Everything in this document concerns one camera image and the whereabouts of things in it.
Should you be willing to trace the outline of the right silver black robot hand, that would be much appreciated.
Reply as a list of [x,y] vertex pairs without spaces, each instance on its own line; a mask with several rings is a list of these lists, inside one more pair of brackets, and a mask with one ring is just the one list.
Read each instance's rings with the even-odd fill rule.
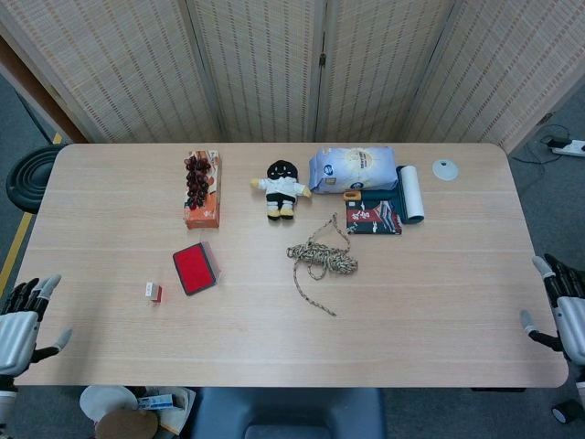
[[526,310],[520,311],[523,330],[533,341],[562,352],[568,361],[583,367],[584,271],[571,268],[548,253],[533,256],[532,263],[545,286],[557,334],[550,336],[538,330]]

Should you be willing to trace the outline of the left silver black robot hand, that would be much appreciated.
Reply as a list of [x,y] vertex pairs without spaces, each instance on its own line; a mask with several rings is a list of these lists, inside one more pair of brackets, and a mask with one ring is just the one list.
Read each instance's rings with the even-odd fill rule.
[[58,355],[73,330],[66,329],[49,347],[37,348],[37,336],[60,274],[18,284],[1,309],[1,376],[15,378],[31,364]]

